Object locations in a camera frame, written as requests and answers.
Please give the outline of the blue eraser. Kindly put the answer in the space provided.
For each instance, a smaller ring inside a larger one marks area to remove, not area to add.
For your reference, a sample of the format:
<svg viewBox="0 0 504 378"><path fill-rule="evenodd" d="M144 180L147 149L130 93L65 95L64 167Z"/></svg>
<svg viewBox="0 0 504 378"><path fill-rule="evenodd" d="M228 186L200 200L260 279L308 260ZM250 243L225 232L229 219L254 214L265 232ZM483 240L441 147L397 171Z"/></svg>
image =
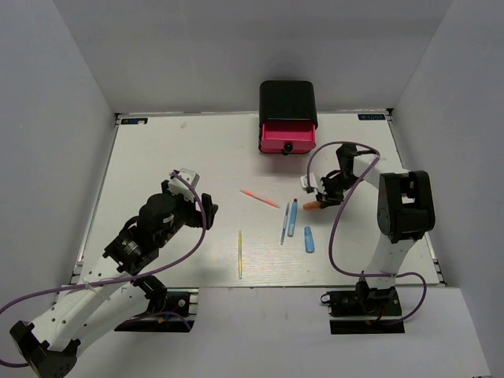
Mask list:
<svg viewBox="0 0 504 378"><path fill-rule="evenodd" d="M310 226L305 226L303 232L305 251L307 254L312 254L315 251L312 229Z"/></svg>

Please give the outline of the pink top drawer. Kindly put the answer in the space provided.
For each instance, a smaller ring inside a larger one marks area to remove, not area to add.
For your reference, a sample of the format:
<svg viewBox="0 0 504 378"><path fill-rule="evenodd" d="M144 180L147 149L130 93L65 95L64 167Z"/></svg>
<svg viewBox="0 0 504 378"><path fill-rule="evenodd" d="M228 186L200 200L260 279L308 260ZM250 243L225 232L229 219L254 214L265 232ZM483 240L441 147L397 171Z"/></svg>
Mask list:
<svg viewBox="0 0 504 378"><path fill-rule="evenodd" d="M317 145L317 126L310 120L268 120L260 127L263 154L307 154Z"/></svg>

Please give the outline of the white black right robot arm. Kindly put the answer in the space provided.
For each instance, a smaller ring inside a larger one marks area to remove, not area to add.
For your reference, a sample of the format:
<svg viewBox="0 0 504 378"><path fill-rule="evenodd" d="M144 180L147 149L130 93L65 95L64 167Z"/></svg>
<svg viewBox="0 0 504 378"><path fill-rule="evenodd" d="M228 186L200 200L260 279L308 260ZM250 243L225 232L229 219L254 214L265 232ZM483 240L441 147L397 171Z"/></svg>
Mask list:
<svg viewBox="0 0 504 378"><path fill-rule="evenodd" d="M358 279L356 306L372 314L391 298L406 255L435 226L429 175L425 171L392 170L379 152L362 143L340 143L339 167L326 176L306 176L306 191L315 191L320 209L339 208L338 223L350 196L365 181L378 191L376 219L380 238L368 266L360 273L337 269Z"/></svg>

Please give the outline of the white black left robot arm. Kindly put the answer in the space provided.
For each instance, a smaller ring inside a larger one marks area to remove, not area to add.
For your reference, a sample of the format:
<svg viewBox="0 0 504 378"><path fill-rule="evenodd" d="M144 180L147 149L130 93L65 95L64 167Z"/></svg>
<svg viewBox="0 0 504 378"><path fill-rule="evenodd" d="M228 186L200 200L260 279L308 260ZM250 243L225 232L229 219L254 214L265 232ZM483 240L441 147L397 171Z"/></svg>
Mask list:
<svg viewBox="0 0 504 378"><path fill-rule="evenodd" d="M32 321L18 321L9 333L25 365L38 377L64 377L94 341L135 315L169 311L167 287L145 268L184 226L204 232L213 226L218 206L198 195L199 175L174 171L130 218L78 284Z"/></svg>

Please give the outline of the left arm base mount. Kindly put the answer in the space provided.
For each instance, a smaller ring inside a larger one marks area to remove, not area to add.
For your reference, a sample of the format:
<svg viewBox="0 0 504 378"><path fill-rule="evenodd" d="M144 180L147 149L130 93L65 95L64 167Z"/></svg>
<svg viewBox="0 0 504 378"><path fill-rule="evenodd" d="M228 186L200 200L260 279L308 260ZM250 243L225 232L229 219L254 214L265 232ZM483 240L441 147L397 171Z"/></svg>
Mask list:
<svg viewBox="0 0 504 378"><path fill-rule="evenodd" d="M115 332L188 333L198 312L198 289L168 289L148 299L142 311L115 327Z"/></svg>

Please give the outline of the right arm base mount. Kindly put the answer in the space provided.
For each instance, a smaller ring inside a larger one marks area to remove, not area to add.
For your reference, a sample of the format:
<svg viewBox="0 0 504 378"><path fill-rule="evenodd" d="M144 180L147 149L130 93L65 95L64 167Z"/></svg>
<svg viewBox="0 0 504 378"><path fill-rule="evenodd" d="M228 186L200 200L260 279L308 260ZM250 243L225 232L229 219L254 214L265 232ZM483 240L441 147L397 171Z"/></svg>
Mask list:
<svg viewBox="0 0 504 378"><path fill-rule="evenodd" d="M332 335L391 335L405 332L402 307L395 287L369 288L365 281L353 290L327 291L321 304L328 307Z"/></svg>

